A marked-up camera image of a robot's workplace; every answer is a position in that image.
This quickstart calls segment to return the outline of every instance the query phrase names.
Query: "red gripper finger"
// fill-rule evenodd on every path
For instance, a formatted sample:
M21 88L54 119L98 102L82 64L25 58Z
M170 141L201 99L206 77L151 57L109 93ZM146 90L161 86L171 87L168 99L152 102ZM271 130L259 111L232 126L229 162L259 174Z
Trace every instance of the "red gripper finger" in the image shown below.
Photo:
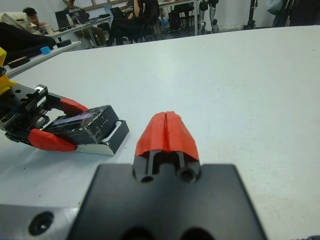
M55 136L50 132L41 131L39 129L32 129L30 131L28 141L35 148L48 151L71 152L77 148L76 145Z

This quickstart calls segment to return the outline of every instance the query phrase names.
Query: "man sitting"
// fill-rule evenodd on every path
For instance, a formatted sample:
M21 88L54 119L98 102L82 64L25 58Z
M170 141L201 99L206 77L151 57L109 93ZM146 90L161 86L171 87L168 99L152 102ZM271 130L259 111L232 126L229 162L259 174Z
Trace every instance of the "man sitting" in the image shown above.
M81 7L75 6L75 0L70 0L70 1L63 0L63 2L67 6L64 10L67 10L71 15L73 12L83 10ZM97 45L103 46L106 43L106 36L104 34L104 31L101 28L94 27L94 26L90 27L90 29L91 29L92 34L94 36L97 35L97 37L98 37L98 41L96 41ZM75 32L75 34L80 38L84 37L84 38L90 39L90 33L89 33L89 30L87 27L84 27L82 29L82 31Z
M145 23L156 23L160 15L158 0L134 0L133 13L128 19L114 18L110 28L108 46L115 40L117 45L123 45L123 37L132 37L141 33Z
M34 8L32 7L26 7L25 9L23 9L23 12L26 13L26 15L28 16L29 20L31 23L33 23L34 25L36 25L37 29L39 30L39 32L41 34L47 34L47 31L45 29L45 22L39 22L38 16L37 16L37 12Z

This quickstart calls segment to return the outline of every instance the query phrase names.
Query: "table leg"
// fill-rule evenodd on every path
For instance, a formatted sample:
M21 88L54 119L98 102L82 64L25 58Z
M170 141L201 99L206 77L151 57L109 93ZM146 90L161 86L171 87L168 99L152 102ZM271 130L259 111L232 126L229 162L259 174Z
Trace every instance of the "table leg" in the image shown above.
M194 35L198 35L198 3L197 0L193 2L194 6Z
M162 27L163 27L163 31L165 31L165 23L164 23L164 16L162 14L163 9L160 8L160 14L161 14L161 21L162 21Z

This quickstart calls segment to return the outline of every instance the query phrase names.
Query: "laptop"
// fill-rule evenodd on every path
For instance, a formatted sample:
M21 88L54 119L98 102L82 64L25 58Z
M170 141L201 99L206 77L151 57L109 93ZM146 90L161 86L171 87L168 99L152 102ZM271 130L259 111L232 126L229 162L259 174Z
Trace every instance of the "laptop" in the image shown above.
M74 11L71 14L72 16L75 16L75 18L80 24L85 24L89 22L89 16L86 14L85 10Z
M68 13L69 12L67 10L55 12L56 22L58 23L59 29L70 25L66 16Z
M113 15L113 18L123 18L124 17L122 14L122 11L120 10L119 7L113 7L110 10Z

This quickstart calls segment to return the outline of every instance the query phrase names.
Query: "white table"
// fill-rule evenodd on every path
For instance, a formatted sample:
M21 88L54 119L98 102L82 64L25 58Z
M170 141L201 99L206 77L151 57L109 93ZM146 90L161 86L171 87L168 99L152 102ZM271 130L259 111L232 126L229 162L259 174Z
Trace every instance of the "white table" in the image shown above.
M9 78L13 78L17 76L18 74L23 73L24 71L48 60L53 58L54 56L57 56L63 52L70 51L76 46L81 45L81 41L74 41L68 46L57 48L55 47L53 50L51 50L51 53L43 55L39 54L37 56L31 57L30 62L27 62L26 64L23 64L21 66L18 66L16 68L11 69L8 65L6 65L4 68L6 69L6 74Z
M151 117L175 111L202 164L237 166L270 240L320 234L319 36L320 26L227 32L73 51L33 67L13 80L88 108L111 104L130 133L110 157L38 150L3 132L0 203L77 207L99 164L132 163Z
M197 4L197 0L171 0L169 2L161 2L161 3L159 3L159 8L163 9L166 7L173 7L175 5L188 4L188 3L193 3L193 7L194 7L194 35L197 36L198 35L198 4Z
M111 16L107 16L107 17L104 17L104 18L99 18L99 19L96 19L96 20L93 20L93 21L89 21L87 24L88 25L92 25L92 26L95 26L95 25L98 25L100 23L104 23L104 22L108 22L110 24L110 20L111 20ZM78 32L78 31L81 31L81 29L86 29L88 28L86 24L82 24L82 25L77 25L75 27L72 27L68 30L65 30L65 31L56 31L53 35L49 35L47 34L46 36L49 36L49 37L52 37L55 39L56 42L58 42L58 38L61 38L65 35L68 35L68 34L72 34L74 32Z

